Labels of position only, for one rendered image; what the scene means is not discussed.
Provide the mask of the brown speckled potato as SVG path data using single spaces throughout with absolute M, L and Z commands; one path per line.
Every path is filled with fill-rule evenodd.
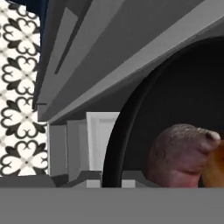
M 220 144 L 221 136 L 216 131 L 174 124 L 153 142 L 146 178 L 159 187 L 196 188 L 209 156 Z

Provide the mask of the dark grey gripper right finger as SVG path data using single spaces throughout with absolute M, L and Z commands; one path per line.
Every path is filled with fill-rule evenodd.
M 122 188 L 157 187 L 146 179 L 141 171 L 124 171 L 122 173 Z

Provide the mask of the black round plate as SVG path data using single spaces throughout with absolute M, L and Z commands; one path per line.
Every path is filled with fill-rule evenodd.
M 134 90 L 111 132 L 102 186 L 121 186 L 124 171 L 141 171 L 146 178 L 153 142 L 179 123 L 216 131 L 224 139 L 224 37 L 175 52 Z

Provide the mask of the grey cupboard door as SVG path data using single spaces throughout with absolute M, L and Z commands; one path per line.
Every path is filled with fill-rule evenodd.
M 88 169 L 88 132 L 85 120 L 48 125 L 48 171 L 52 177 L 77 179 Z

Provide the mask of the white cupboard door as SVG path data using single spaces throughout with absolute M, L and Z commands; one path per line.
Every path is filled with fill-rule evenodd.
M 90 171 L 101 171 L 111 131 L 118 112 L 87 112 L 87 141 Z

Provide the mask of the orange chicken drumstick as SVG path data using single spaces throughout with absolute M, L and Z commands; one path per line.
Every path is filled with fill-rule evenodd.
M 224 140 L 209 158 L 202 173 L 204 187 L 224 187 Z

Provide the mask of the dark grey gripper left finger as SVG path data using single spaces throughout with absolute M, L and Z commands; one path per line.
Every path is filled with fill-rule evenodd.
M 100 171 L 82 171 L 77 179 L 69 181 L 63 187 L 100 188 L 102 173 Z

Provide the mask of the grey slanted cabinet hood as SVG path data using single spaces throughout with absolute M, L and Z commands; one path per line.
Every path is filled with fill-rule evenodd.
M 224 0 L 49 0 L 33 105 L 51 124 L 118 112 L 184 46 L 224 34 Z

